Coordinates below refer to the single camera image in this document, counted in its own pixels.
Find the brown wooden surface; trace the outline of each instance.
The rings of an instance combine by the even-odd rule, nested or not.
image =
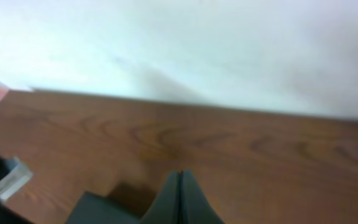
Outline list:
[[[0,154],[35,172],[7,204],[36,223],[64,223],[85,190],[157,192],[175,169],[226,223],[358,223],[358,123],[10,92]]]

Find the wall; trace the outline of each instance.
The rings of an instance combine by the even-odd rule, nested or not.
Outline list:
[[[358,1],[0,0],[0,80],[358,119]]]

